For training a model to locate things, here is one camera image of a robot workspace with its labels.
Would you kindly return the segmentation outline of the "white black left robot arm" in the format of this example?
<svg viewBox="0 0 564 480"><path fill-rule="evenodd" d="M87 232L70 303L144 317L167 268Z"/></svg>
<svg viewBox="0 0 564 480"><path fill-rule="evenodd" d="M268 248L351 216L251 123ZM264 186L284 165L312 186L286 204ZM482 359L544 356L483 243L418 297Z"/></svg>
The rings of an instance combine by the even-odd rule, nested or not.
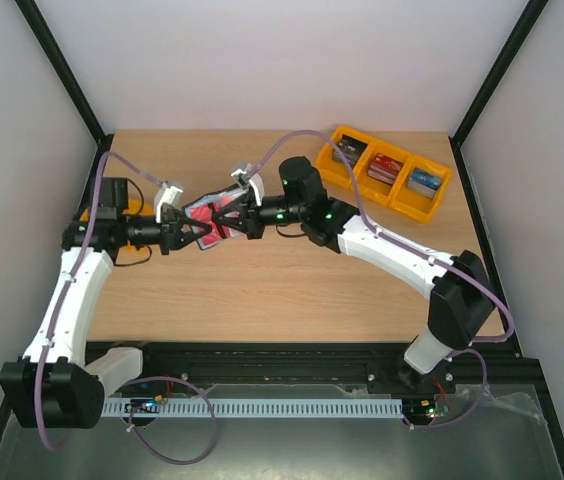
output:
<svg viewBox="0 0 564 480"><path fill-rule="evenodd" d="M85 218L66 228L60 273L41 325L23 355L0 372L0 386L22 427L92 428L105 400L141 374L143 355L134 347L112 348L87 362L87 336L122 248L156 247L167 255L210 232L179 209L182 193L175 182L162 184L152 214L144 215L129 209L127 179L103 178Z"/></svg>

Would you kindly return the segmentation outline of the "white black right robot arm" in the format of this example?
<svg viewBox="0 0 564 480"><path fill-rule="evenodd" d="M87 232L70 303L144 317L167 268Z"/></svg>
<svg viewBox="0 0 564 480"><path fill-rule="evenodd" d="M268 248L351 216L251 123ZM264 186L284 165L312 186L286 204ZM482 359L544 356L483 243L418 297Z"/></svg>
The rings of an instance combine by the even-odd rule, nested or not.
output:
<svg viewBox="0 0 564 480"><path fill-rule="evenodd" d="M278 169L283 192L265 196L253 171L236 171L244 194L213 213L217 226L259 239L268 226L297 224L314 244L366 261L414 288L429 302L425 330L407 347L398 379L407 390L422 390L433 370L467 348L495 305L479 257L427 249L383 229L361 208L327 194L318 170L305 157L284 160Z"/></svg>

